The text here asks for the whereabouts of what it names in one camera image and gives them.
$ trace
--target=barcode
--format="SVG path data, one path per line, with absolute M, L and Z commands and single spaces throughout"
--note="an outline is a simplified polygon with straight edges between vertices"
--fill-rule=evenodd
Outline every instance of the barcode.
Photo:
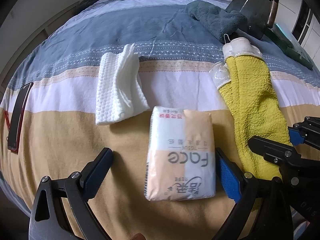
M 144 182 L 144 196 L 147 198 L 147 190 L 148 190 L 148 173 L 149 173 L 149 163 L 146 166 L 146 179 Z

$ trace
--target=phone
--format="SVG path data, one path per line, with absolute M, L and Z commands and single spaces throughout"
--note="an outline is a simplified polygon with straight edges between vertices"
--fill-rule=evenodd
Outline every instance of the phone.
M 32 85 L 33 82 L 30 82 L 20 88 L 16 103 L 14 104 L 8 135 L 8 149 L 15 153 L 18 153 L 19 150 L 24 108 L 26 107 L 27 98 Z

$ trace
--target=plastic tissue packaging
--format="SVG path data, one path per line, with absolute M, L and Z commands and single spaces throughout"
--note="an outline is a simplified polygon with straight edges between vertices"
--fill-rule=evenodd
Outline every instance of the plastic tissue packaging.
M 146 199 L 209 198 L 215 189 L 211 114 L 156 106 L 150 121 Z

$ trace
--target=blue gripper pad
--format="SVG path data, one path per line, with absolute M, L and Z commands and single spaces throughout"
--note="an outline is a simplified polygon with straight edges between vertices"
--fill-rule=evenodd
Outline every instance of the blue gripper pad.
M 304 143 L 304 138 L 300 135 L 299 131 L 288 127 L 289 129 L 289 136 L 290 136 L 290 142 L 292 143 L 293 146 L 297 146 L 299 144 Z
M 241 199 L 240 182 L 218 153 L 216 153 L 216 172 L 228 198 L 238 203 Z
M 88 201 L 97 194 L 113 162 L 113 152 L 104 148 L 93 162 L 87 163 L 81 171 L 80 185 L 83 187 L 83 199 Z

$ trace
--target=yellow cloth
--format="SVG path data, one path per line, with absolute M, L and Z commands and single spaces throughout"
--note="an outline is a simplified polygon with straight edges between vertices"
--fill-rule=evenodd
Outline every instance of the yellow cloth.
M 280 177 L 278 166 L 254 154 L 247 143 L 257 135 L 291 145 L 268 67 L 263 60 L 253 56 L 229 57 L 226 63 L 231 82 L 223 85 L 219 92 L 235 120 L 236 145 L 244 171 L 259 179 Z

